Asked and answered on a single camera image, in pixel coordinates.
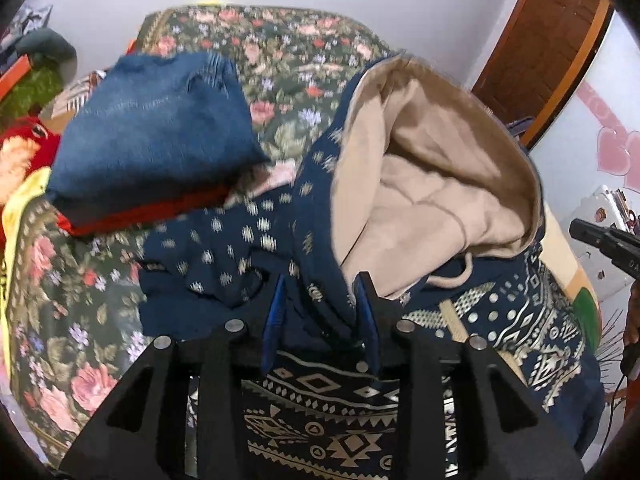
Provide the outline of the white stickered suitcase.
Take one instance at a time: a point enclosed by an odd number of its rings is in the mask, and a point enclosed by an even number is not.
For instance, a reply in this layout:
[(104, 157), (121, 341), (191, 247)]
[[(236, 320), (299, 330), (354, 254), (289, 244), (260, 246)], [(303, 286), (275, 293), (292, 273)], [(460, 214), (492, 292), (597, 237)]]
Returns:
[(570, 216), (570, 246), (600, 301), (639, 278), (639, 217), (622, 190), (605, 185)]

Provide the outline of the navy patterned hooded jacket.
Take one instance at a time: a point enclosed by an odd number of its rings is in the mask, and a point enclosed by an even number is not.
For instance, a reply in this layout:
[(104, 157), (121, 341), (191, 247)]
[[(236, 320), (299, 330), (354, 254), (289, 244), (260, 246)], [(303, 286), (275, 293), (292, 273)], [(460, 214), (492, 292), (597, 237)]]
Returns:
[(353, 76), (295, 179), (152, 230), (142, 252), (148, 336), (262, 334), (242, 379), (250, 470), (388, 479), (398, 410), (426, 399), (390, 362), (411, 323), (434, 349), (477, 336), (578, 463), (604, 408), (592, 339), (544, 263), (538, 172), (506, 127), (425, 63), (395, 55)]

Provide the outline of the white sliding wardrobe door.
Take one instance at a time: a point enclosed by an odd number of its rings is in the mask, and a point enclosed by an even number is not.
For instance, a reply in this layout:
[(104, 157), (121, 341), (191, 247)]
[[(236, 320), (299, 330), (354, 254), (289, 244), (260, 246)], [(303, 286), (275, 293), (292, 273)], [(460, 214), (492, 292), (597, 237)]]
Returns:
[(625, 310), (631, 279), (568, 236), (575, 218), (639, 229), (639, 43), (617, 12), (532, 159), (544, 185), (548, 227), (567, 240), (602, 312)]

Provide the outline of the grey green cushion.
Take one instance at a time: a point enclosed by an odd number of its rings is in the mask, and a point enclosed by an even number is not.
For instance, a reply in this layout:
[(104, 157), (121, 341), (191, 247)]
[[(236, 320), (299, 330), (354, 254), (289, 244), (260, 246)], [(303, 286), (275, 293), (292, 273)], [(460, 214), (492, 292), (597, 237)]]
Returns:
[(50, 28), (29, 32), (14, 47), (19, 56), (26, 55), (32, 68), (55, 70), (62, 81), (69, 82), (77, 72), (77, 51), (62, 35)]

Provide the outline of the green patterned storage box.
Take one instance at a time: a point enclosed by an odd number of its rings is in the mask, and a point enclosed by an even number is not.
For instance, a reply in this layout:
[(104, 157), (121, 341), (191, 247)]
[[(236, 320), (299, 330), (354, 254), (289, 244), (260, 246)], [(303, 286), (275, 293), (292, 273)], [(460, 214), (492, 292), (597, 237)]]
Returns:
[(15, 119), (37, 115), (63, 89), (60, 70), (43, 65), (26, 74), (1, 100), (1, 129)]

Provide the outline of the folded red garment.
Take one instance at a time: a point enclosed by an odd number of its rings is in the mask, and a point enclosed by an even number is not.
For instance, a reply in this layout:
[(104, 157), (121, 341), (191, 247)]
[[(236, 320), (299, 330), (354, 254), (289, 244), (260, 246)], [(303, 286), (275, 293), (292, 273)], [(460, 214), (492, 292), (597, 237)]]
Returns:
[(96, 233), (109, 233), (129, 228), (135, 224), (148, 224), (177, 217), (193, 209), (207, 206), (219, 206), (230, 193), (228, 185), (214, 185), (189, 192), (172, 200), (137, 206), (125, 211), (114, 212), (107, 216), (84, 224), (70, 221), (62, 214), (56, 217), (56, 225), (73, 236), (86, 236)]

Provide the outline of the pile of clutter clothes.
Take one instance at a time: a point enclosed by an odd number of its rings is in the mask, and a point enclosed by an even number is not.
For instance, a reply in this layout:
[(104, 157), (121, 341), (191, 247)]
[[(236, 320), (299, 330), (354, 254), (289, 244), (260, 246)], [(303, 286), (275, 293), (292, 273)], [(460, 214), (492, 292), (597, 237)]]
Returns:
[(21, 6), (12, 21), (10, 21), (8, 28), (2, 34), (0, 53), (3, 54), (9, 51), (18, 40), (30, 32), (45, 28), (52, 9), (52, 4), (38, 9), (31, 6)]

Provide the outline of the folded blue jeans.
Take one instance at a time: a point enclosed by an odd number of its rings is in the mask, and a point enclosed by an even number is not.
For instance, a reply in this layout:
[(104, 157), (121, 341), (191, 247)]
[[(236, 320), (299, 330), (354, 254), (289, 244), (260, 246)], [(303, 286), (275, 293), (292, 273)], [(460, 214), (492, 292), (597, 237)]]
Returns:
[(130, 54), (67, 124), (46, 196), (84, 224), (226, 184), (268, 159), (231, 60)]

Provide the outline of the yellow curved headboard object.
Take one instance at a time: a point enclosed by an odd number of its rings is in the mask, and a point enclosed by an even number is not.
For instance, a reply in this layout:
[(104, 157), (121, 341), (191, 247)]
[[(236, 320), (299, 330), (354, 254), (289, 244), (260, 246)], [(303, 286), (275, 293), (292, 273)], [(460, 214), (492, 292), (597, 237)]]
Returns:
[(197, 6), (225, 6), (228, 4), (227, 0), (198, 0), (195, 1)]

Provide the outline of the tan cartoon fleece blanket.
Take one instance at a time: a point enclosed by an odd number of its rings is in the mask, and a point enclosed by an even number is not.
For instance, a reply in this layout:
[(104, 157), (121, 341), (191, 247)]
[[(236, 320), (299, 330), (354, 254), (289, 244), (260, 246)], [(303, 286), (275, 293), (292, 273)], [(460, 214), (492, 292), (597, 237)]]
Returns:
[(541, 247), (542, 262), (567, 296), (589, 348), (596, 352), (602, 339), (603, 326), (597, 294), (547, 203), (544, 203), (544, 236)]

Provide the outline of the brown wooden door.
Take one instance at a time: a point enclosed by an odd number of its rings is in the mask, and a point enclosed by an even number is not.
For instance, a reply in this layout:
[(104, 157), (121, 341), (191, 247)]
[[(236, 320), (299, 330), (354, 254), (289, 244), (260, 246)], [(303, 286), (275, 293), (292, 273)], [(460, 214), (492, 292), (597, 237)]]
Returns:
[(596, 56), (613, 15), (610, 0), (518, 0), (473, 86), (532, 148), (559, 115)]

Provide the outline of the orange box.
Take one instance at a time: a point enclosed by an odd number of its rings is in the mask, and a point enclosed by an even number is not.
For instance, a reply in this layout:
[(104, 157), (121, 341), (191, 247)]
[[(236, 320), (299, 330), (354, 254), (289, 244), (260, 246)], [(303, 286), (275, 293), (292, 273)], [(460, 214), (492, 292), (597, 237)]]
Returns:
[(18, 58), (0, 78), (0, 100), (3, 100), (31, 69), (32, 66), (27, 55)]

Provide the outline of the red yellow plush toy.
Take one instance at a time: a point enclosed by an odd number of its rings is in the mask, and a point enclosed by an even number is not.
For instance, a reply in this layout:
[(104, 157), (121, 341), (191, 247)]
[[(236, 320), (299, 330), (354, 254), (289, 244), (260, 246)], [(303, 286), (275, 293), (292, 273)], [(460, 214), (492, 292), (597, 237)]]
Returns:
[(60, 141), (61, 135), (35, 116), (18, 118), (2, 133), (1, 209), (30, 174), (52, 165)]

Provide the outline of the dark floral quilt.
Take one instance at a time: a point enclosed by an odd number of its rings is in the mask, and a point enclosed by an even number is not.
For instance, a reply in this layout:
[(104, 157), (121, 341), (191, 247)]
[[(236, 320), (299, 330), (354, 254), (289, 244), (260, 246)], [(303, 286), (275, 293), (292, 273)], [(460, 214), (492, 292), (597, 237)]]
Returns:
[[(231, 58), (270, 157), (244, 177), (237, 196), (258, 195), (294, 177), (310, 144), (329, 125), (346, 82), (387, 44), (344, 16), (268, 6), (178, 6), (146, 17), (131, 49), (171, 56), (216, 51)], [(142, 226), (73, 237), (55, 209), (25, 208), (6, 319), (4, 371), (23, 415), (25, 440), (57, 465), (89, 416), (148, 340), (134, 259)]]

